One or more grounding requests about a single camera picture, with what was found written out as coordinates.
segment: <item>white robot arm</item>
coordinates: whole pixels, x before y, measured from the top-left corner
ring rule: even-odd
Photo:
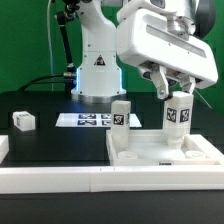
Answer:
[[[210,47],[192,36],[198,5],[199,0],[125,1],[118,12],[118,55],[154,82],[160,99],[169,96],[166,78],[190,93],[218,79]]]
[[[66,19],[70,21],[77,17],[82,27],[82,64],[76,69],[77,80],[76,87],[71,91],[72,98],[108,103],[124,95],[121,69],[116,63],[116,27],[101,10],[102,6],[121,7],[122,0],[63,2],[66,3]]]

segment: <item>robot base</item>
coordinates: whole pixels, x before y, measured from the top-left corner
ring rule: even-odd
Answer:
[[[72,92],[72,99],[85,103],[111,103],[114,100],[126,100],[126,93],[115,96],[86,96]]]

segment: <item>black and white pattern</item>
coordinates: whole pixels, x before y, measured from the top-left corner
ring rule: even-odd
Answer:
[[[101,119],[102,120],[110,120],[111,119],[111,114],[101,114]]]
[[[96,119],[96,114],[79,114],[79,119]]]
[[[102,126],[111,126],[111,120],[102,120]]]
[[[114,124],[115,125],[124,125],[124,115],[123,114],[114,114]]]
[[[171,108],[167,108],[167,120],[176,123],[177,111]]]
[[[96,126],[96,120],[79,120],[78,126]]]
[[[190,109],[181,110],[180,112],[180,123],[189,121]]]

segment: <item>white block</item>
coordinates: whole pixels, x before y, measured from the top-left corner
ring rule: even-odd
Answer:
[[[116,100],[111,106],[111,133],[114,145],[125,149],[128,146],[130,129],[130,101]]]
[[[163,131],[170,148],[180,149],[184,136],[190,133],[193,100],[192,94],[178,91],[165,102]]]
[[[8,136],[0,136],[0,163],[3,161],[9,151]]]
[[[35,117],[26,111],[14,112],[12,118],[14,120],[14,125],[21,131],[36,129]]]

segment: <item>white plastic holder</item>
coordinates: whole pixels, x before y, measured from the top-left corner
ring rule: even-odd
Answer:
[[[21,131],[31,131],[36,129],[35,117],[27,111],[13,113],[14,125]]]
[[[181,165],[186,169],[204,165],[222,167],[224,172],[224,155],[201,135],[185,135],[180,149],[167,145],[163,130],[130,130],[125,150],[113,144],[110,130],[106,138],[111,166],[172,166],[178,171]]]

